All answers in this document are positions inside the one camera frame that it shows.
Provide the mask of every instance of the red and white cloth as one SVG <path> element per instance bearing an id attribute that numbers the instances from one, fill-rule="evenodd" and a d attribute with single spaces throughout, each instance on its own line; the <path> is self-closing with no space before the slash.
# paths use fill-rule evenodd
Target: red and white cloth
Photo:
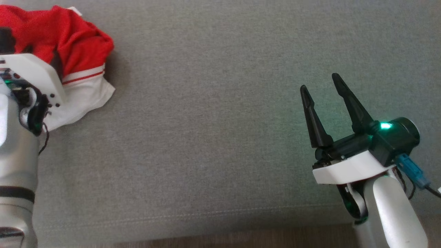
<path id="1" fill-rule="evenodd" d="M 11 29 L 15 53 L 32 53 L 52 65 L 62 79 L 67 103 L 52 106 L 44 122 L 49 130 L 81 119 L 102 107 L 115 88 L 103 75 L 113 40 L 74 10 L 54 6 L 25 11 L 0 5 L 0 27 Z"/>

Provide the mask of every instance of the gray sofa cushion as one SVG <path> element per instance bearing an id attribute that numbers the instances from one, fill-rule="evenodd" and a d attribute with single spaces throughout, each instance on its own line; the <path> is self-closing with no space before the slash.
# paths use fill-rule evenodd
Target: gray sofa cushion
<path id="1" fill-rule="evenodd" d="M 439 1 L 9 3 L 75 5 L 115 41 L 114 96 L 40 157 L 41 246 L 350 222 L 314 181 L 299 95 L 308 85 L 328 133 L 349 135 L 333 72 L 374 118 L 418 125 L 412 156 L 441 181 Z M 412 200 L 419 214 L 438 201 Z"/>

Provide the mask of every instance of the red cloth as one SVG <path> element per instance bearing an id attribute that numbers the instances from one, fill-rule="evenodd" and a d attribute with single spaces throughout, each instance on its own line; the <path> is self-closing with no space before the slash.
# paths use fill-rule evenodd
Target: red cloth
<path id="1" fill-rule="evenodd" d="M 112 38 L 69 9 L 54 6 L 51 10 L 25 11 L 0 5 L 0 16 L 0 26 L 12 29 L 15 53 L 31 45 L 32 54 L 50 64 L 57 51 L 62 77 L 102 66 L 113 50 Z"/>

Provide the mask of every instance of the wooden floor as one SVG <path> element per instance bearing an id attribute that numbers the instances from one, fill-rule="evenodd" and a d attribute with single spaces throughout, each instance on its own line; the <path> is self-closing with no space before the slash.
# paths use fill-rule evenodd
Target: wooden floor
<path id="1" fill-rule="evenodd" d="M 441 248 L 441 216 L 422 218 L 429 248 Z M 182 237 L 87 248 L 356 248 L 351 225 L 302 227 Z"/>

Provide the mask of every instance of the robotic arm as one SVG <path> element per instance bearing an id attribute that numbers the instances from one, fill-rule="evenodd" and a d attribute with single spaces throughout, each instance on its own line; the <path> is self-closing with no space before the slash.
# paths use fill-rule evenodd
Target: robotic arm
<path id="1" fill-rule="evenodd" d="M 373 120 L 337 73 L 332 79 L 354 134 L 334 142 L 314 110 L 308 89 L 300 88 L 311 145 L 316 148 L 315 180 L 337 186 L 355 219 L 360 247 L 427 247 L 426 233 L 393 173 L 397 165 L 419 188 L 431 190 L 421 169 L 408 157 L 420 141 L 417 127 L 404 117 L 384 123 Z"/>
<path id="2" fill-rule="evenodd" d="M 36 247 L 38 137 L 66 95 L 54 68 L 32 54 L 0 55 L 0 76 L 0 246 Z"/>

